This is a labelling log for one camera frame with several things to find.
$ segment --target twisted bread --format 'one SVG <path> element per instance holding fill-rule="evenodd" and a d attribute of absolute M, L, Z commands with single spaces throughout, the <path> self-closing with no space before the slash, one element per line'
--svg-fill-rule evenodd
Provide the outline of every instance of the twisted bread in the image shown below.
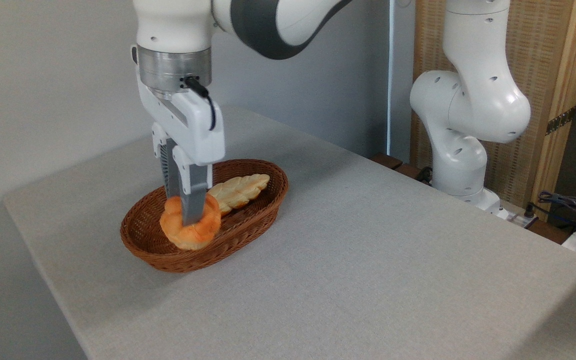
<path fill-rule="evenodd" d="M 181 198 L 173 196 L 167 199 L 159 225 L 174 246 L 183 250 L 203 249 L 215 238 L 222 225 L 219 203 L 212 195 L 206 194 L 203 216 L 199 222 L 189 226 L 182 225 Z"/>
<path fill-rule="evenodd" d="M 217 199 L 221 216 L 224 216 L 233 209 L 242 208 L 251 200 L 256 199 L 259 193 L 268 186 L 269 180 L 270 176 L 265 173 L 237 176 L 213 186 L 208 194 Z"/>

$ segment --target gray wall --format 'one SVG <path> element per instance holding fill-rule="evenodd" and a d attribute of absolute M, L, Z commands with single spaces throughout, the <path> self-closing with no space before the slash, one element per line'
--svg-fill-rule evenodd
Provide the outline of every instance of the gray wall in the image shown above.
<path fill-rule="evenodd" d="M 387 18 L 387 2 L 354 0 L 281 63 L 218 34 L 210 89 L 361 155 L 383 151 Z M 0 0 L 0 359 L 83 357 L 23 244 L 2 237 L 2 196 L 148 134 L 136 27 L 128 0 Z"/>

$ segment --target pale bread loaf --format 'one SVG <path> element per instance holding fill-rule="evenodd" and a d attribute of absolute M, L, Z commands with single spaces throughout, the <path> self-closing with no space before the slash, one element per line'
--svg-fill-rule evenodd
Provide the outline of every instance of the pale bread loaf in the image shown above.
<path fill-rule="evenodd" d="M 213 186 L 208 194 L 217 199 L 221 216 L 224 216 L 233 209 L 240 209 L 256 199 L 259 193 L 268 186 L 269 181 L 270 176 L 265 173 L 237 176 Z"/>

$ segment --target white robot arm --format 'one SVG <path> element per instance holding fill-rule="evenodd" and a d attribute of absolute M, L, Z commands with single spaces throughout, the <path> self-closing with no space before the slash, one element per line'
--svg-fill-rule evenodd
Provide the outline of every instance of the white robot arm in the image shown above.
<path fill-rule="evenodd" d="M 183 224 L 201 219 L 212 164 L 225 155 L 222 113 L 206 89 L 211 39 L 221 28 L 270 59 L 301 52 L 350 0 L 133 0 L 132 57 L 139 95 L 154 118 L 153 147 Z"/>
<path fill-rule="evenodd" d="M 531 117 L 506 61 L 509 9 L 510 0 L 448 0 L 443 50 L 457 73 L 427 71 L 410 95 L 432 145 L 432 186 L 500 217 L 478 139 L 514 141 Z"/>

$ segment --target brown woven basket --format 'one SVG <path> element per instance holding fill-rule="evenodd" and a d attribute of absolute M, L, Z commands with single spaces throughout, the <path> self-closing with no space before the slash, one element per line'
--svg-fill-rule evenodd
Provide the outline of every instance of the brown woven basket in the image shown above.
<path fill-rule="evenodd" d="M 162 231 L 160 217 L 166 202 L 162 186 L 135 203 L 123 218 L 119 232 L 126 248 L 155 269 L 182 273 L 215 264 L 266 232 L 277 218 L 279 205 L 288 191 L 284 171 L 272 162 L 255 159 L 218 162 L 212 171 L 214 184 L 253 174 L 268 174 L 270 181 L 258 198 L 222 217 L 215 239 L 194 251 L 177 248 Z"/>

